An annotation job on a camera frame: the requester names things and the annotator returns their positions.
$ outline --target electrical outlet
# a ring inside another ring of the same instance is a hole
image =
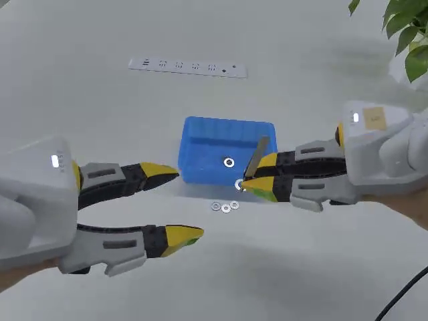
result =
[[[247,68],[242,64],[184,62],[178,59],[132,58],[128,67],[132,70],[147,70],[153,72],[172,72],[228,78],[247,77]]]

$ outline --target black cable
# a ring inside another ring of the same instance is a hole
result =
[[[424,276],[428,274],[428,266],[420,271],[406,286],[385,306],[385,309],[377,316],[375,321],[381,321],[390,309]]]

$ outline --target metal ring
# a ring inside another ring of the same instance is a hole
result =
[[[231,209],[239,209],[239,203],[238,203],[238,201],[232,201],[232,202],[230,202],[230,208]]]
[[[231,167],[234,167],[234,166],[235,166],[235,161],[233,160],[233,158],[227,157],[227,158],[225,158],[225,160],[223,161],[223,164],[224,164],[226,167],[231,168]]]
[[[219,202],[214,202],[213,204],[211,204],[211,209],[213,211],[218,211],[221,208],[221,204]]]
[[[223,204],[223,205],[221,206],[221,211],[222,211],[223,213],[228,213],[228,212],[230,212],[230,210],[231,210],[231,208],[230,208],[230,205],[229,205],[229,204]]]
[[[237,180],[235,181],[235,188],[236,188],[238,191],[242,191],[242,187],[241,187],[242,182],[243,182],[243,179],[237,179]]]

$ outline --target blue container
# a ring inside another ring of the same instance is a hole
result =
[[[270,138],[265,155],[277,152],[275,127],[269,122],[186,118],[179,153],[183,180],[186,183],[233,186],[242,178],[262,136]],[[231,168],[224,164],[228,157],[235,162]]]

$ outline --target green plant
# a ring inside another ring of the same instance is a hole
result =
[[[360,0],[352,0],[352,16]],[[383,15],[388,39],[400,32],[396,55],[409,47],[405,68],[410,82],[428,72],[428,0],[389,0]]]

